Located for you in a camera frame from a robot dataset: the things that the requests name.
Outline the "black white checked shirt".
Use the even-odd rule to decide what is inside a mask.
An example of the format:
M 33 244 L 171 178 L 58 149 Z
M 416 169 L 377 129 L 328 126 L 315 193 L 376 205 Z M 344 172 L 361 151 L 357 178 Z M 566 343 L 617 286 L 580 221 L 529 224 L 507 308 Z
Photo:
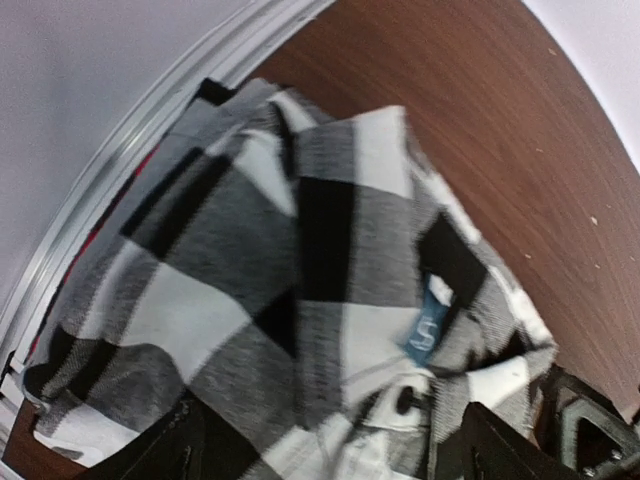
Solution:
M 528 436 L 555 342 L 398 105 L 194 99 L 72 267 L 23 374 L 92 467 L 187 405 L 208 479 L 458 479 L 478 402 Z

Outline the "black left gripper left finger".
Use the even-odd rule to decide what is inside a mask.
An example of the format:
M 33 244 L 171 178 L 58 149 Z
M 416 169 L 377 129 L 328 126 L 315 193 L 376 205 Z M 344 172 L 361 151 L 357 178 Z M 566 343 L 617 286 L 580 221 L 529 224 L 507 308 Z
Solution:
M 239 479 L 259 458 L 217 412 L 183 397 L 124 448 L 84 472 L 86 479 Z

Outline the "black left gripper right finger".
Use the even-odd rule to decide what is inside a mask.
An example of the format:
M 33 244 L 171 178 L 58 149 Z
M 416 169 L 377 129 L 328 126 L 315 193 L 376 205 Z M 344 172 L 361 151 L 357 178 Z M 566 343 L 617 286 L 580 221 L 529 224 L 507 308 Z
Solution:
M 517 433 L 510 425 L 478 402 L 470 403 L 464 412 L 459 431 L 449 439 L 452 450 L 439 454 L 432 438 L 434 433 L 433 401 L 424 401 L 426 440 L 424 444 L 424 477 L 451 479 L 578 479 L 580 475 L 546 451 L 554 435 L 556 406 L 544 400 L 534 422 L 533 442 Z

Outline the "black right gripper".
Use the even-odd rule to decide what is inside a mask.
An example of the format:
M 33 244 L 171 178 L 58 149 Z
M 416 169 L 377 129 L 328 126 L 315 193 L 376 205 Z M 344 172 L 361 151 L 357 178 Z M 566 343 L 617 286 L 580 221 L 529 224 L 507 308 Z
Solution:
M 540 449 L 579 475 L 639 473 L 639 414 L 623 417 L 594 387 L 553 367 L 540 384 L 534 436 Z

